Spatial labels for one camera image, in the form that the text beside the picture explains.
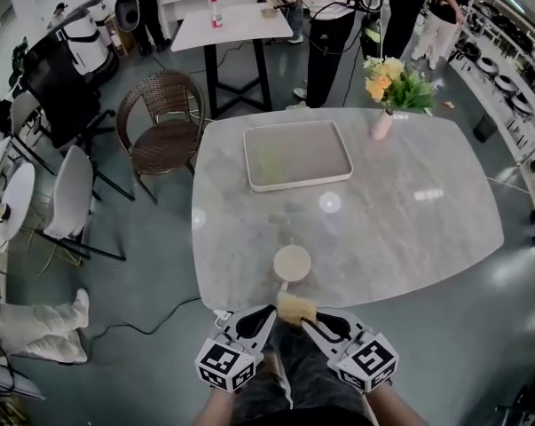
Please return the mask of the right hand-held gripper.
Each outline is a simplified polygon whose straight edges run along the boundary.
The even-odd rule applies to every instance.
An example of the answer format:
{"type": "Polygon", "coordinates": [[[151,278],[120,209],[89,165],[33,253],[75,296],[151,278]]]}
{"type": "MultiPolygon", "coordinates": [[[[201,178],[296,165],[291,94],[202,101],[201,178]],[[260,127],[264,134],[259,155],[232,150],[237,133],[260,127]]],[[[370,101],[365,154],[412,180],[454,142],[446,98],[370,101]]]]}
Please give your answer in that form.
{"type": "Polygon", "coordinates": [[[302,319],[301,325],[338,379],[362,392],[374,390],[397,371],[399,355],[388,339],[366,331],[352,312],[322,308],[316,322],[302,319]]]}

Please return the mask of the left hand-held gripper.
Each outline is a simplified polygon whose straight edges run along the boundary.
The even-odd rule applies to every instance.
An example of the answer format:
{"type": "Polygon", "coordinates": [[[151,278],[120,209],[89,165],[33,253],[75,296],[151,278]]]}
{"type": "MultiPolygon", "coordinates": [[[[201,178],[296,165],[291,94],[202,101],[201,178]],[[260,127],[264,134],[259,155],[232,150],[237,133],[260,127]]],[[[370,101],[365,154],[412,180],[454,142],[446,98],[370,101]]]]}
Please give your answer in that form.
{"type": "Polygon", "coordinates": [[[258,305],[233,313],[224,324],[224,333],[239,343],[229,341],[224,335],[207,338],[195,359],[200,379],[222,391],[238,391],[257,373],[263,362],[261,351],[271,334],[277,318],[272,304],[258,305]]]}

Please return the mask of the yellow sponge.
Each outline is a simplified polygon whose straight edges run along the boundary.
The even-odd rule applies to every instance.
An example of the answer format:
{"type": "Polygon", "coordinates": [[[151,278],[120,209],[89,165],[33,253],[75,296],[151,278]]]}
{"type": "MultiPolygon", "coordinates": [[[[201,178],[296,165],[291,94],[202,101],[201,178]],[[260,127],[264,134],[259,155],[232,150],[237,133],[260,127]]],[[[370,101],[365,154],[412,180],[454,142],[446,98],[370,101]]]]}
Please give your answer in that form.
{"type": "Polygon", "coordinates": [[[310,299],[281,291],[277,295],[277,314],[286,323],[300,327],[303,320],[317,320],[317,304],[310,299]]]}

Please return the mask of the beige cup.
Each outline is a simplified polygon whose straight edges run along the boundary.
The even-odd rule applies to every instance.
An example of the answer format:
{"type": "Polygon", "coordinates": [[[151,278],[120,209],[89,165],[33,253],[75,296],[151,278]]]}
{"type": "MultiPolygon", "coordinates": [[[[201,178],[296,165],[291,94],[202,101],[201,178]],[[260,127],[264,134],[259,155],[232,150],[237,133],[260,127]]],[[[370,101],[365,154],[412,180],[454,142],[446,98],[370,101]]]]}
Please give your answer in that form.
{"type": "Polygon", "coordinates": [[[281,248],[273,260],[273,272],[281,282],[281,291],[304,280],[311,272],[311,257],[308,251],[297,245],[281,248]]]}

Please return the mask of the person's left forearm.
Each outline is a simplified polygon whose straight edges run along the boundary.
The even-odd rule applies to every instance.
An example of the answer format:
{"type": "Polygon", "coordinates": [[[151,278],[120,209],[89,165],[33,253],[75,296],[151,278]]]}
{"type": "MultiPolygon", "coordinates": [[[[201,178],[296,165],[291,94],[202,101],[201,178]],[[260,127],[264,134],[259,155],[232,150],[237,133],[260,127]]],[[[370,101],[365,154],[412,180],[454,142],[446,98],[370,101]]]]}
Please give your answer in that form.
{"type": "Polygon", "coordinates": [[[229,426],[235,396],[217,388],[212,388],[204,407],[193,420],[193,426],[229,426]]]}

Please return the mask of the camouflage sleeve arm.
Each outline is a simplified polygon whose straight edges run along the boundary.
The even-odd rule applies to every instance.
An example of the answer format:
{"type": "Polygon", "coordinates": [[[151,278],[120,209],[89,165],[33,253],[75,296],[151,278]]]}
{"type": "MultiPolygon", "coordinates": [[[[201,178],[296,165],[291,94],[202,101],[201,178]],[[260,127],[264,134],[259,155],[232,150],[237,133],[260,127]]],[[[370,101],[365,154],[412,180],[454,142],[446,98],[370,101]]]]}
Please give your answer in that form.
{"type": "Polygon", "coordinates": [[[277,320],[269,345],[290,394],[278,375],[258,373],[235,398],[231,426],[373,426],[361,394],[337,379],[301,328],[277,320]]]}

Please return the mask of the white tray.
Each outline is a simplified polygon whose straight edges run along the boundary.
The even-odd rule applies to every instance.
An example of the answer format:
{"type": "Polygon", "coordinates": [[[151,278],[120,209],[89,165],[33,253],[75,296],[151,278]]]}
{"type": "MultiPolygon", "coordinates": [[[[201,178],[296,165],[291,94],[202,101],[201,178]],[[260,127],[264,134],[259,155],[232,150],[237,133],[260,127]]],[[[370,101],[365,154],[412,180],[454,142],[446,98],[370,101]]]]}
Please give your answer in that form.
{"type": "Polygon", "coordinates": [[[256,193],[324,185],[349,179],[354,171],[350,154],[335,122],[289,122],[248,129],[243,134],[248,182],[256,193]],[[280,177],[262,182],[256,150],[270,146],[279,158],[280,177]]]}

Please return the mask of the pink vase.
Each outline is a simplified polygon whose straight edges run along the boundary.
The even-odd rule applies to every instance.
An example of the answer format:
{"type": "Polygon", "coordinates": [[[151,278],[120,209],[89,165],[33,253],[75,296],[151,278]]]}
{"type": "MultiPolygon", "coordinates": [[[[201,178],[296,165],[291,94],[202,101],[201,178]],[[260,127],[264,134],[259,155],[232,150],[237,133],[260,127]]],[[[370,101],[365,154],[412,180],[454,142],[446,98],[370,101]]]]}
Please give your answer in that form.
{"type": "Polygon", "coordinates": [[[374,140],[382,140],[387,136],[393,123],[393,115],[394,113],[387,109],[380,113],[371,130],[371,136],[374,140]]]}

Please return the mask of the black waste bin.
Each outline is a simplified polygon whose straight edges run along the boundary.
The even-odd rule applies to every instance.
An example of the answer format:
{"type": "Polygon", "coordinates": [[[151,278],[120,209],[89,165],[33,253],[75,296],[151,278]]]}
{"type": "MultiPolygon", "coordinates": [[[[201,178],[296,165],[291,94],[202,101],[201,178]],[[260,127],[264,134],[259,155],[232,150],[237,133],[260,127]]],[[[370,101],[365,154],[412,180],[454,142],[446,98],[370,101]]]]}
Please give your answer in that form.
{"type": "Polygon", "coordinates": [[[484,114],[473,129],[473,135],[478,142],[483,144],[498,131],[494,120],[488,114],[484,114]]]}

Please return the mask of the yellow flower bunch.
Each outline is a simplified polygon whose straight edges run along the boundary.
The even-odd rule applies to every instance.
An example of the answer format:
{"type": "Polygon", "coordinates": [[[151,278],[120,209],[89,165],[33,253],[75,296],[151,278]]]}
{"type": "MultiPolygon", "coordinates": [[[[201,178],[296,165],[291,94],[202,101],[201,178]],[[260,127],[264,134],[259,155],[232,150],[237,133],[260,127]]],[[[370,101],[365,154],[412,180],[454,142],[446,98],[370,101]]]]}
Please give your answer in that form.
{"type": "Polygon", "coordinates": [[[389,114],[414,110],[424,112],[434,105],[434,87],[423,73],[407,68],[396,58],[368,58],[364,63],[366,91],[389,114]]]}

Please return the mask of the white table with black legs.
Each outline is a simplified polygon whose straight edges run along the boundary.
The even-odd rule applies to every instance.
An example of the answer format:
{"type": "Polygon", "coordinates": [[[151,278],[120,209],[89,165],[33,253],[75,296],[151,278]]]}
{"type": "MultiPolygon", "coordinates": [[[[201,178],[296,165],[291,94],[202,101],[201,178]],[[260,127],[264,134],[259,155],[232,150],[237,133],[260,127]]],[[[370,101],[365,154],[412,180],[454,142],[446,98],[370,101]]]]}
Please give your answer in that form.
{"type": "Polygon", "coordinates": [[[271,91],[264,56],[264,39],[288,38],[292,30],[280,11],[271,18],[263,16],[267,3],[237,4],[220,11],[223,25],[214,28],[210,10],[190,12],[185,16],[171,50],[204,50],[210,116],[216,119],[238,103],[262,112],[272,110],[271,91]],[[218,77],[216,47],[223,43],[251,42],[256,58],[257,78],[240,88],[222,83],[218,77]]]}

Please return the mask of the row of cooking pans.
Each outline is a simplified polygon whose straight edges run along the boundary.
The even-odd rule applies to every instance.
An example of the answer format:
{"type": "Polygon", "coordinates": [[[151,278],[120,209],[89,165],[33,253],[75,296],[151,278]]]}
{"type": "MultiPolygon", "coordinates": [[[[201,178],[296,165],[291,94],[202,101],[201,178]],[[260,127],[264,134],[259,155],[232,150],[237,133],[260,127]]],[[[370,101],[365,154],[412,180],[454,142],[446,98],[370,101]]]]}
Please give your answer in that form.
{"type": "Polygon", "coordinates": [[[525,113],[535,112],[535,40],[486,1],[473,4],[460,51],[525,113]]]}

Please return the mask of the grey padded chair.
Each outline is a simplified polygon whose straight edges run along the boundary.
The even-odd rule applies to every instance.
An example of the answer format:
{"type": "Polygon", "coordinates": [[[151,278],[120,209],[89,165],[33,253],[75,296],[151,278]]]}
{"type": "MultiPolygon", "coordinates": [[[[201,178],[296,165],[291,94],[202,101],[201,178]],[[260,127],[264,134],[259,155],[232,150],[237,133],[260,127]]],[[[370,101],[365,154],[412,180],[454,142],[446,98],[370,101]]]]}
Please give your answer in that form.
{"type": "Polygon", "coordinates": [[[34,148],[41,137],[43,113],[40,103],[29,91],[23,91],[14,99],[10,118],[11,136],[34,148]]]}

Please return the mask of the cardboard box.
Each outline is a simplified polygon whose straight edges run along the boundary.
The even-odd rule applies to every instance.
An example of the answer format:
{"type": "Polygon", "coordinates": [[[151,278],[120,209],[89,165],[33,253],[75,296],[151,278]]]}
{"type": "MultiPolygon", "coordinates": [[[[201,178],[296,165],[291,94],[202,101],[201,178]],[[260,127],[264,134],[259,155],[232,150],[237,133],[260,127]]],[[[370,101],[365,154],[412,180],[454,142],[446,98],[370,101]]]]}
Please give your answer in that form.
{"type": "Polygon", "coordinates": [[[120,58],[127,57],[135,47],[135,41],[130,33],[120,28],[114,12],[106,18],[105,27],[116,54],[120,58]]]}

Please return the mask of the white robot with grey lid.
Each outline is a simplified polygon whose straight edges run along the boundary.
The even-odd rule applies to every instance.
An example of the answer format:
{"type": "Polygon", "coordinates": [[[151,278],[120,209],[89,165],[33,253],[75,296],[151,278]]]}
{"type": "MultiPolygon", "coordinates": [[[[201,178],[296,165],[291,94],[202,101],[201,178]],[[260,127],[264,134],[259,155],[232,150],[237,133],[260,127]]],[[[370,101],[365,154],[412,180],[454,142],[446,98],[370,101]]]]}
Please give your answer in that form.
{"type": "Polygon", "coordinates": [[[53,34],[67,43],[75,69],[94,85],[110,80],[119,66],[106,26],[109,17],[105,0],[88,0],[53,29],[53,34]]]}

